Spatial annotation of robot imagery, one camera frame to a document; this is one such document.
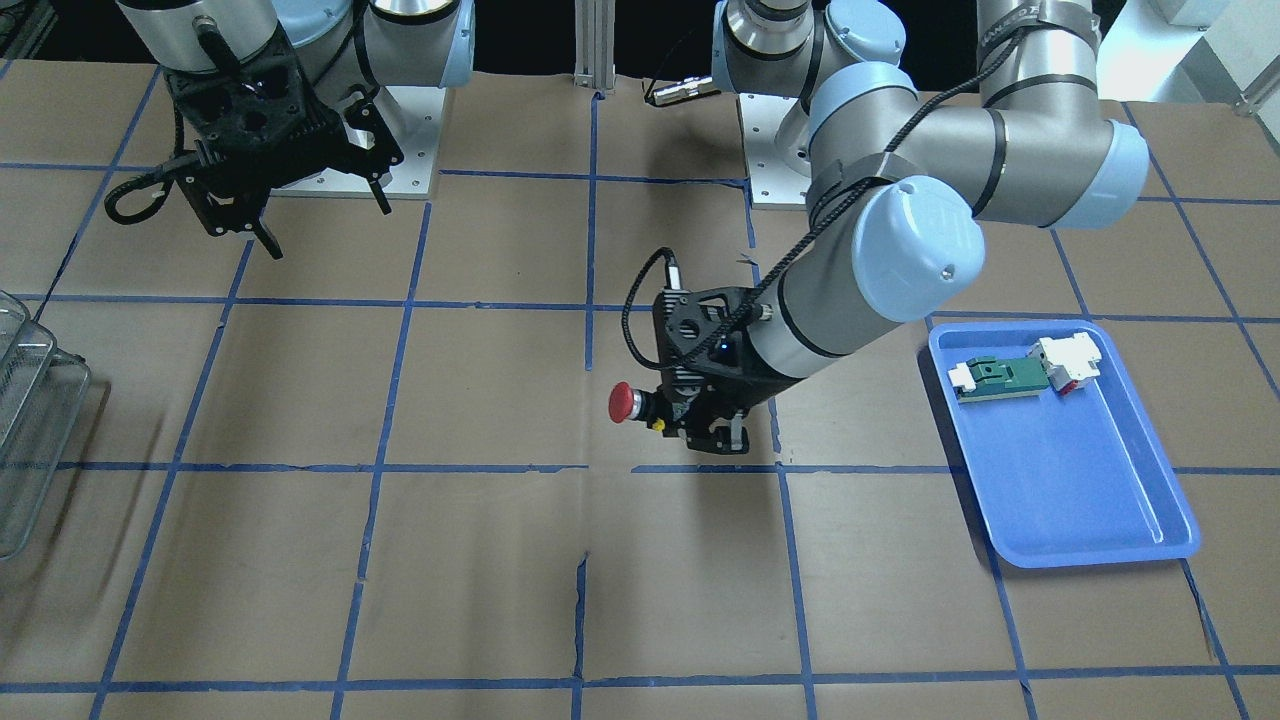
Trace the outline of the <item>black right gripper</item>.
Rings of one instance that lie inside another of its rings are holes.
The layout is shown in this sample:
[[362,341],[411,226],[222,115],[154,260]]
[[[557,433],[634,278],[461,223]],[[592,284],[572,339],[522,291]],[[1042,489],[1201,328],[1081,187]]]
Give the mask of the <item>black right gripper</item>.
[[403,151],[381,114],[376,92],[351,88],[340,115],[321,102],[291,45],[268,45],[238,72],[166,70],[180,114],[197,133],[192,150],[165,165],[210,234],[248,231],[273,260],[284,258],[262,214],[271,190],[339,169],[364,177],[380,209],[383,188]]

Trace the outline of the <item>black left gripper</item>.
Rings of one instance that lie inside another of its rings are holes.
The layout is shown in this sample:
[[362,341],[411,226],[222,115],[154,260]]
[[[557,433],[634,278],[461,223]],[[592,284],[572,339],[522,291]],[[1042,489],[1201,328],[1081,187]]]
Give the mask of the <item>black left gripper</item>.
[[[710,338],[746,299],[742,287],[700,292],[662,290],[655,297],[653,325],[659,361],[671,364]],[[700,454],[745,455],[750,409],[776,391],[776,373],[760,359],[748,325],[768,319],[760,304],[708,348],[660,373],[660,391],[681,411],[684,441]]]

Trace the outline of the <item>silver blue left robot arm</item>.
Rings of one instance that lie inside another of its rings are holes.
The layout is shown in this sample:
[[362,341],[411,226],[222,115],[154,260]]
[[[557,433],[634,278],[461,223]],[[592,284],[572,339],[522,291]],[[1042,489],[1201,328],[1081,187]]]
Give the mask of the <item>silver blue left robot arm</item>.
[[691,450],[745,454],[768,398],[932,314],[979,274],[980,220],[1098,229],[1146,183],[1140,132],[1100,111],[1100,18],[1088,1],[980,1],[975,106],[923,100],[899,61],[905,29],[878,1],[721,1],[713,83],[794,97],[810,168],[808,231],[751,287],[686,288],[653,259],[660,373],[618,384],[608,413]]

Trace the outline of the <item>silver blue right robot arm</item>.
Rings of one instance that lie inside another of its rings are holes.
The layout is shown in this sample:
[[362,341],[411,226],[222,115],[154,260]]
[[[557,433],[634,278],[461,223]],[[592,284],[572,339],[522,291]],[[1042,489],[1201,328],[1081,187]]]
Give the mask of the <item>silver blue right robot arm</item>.
[[274,193],[425,199],[445,101],[468,82],[471,1],[123,1],[163,70],[169,160],[108,193],[122,225],[182,192],[211,236],[250,232],[282,256]]

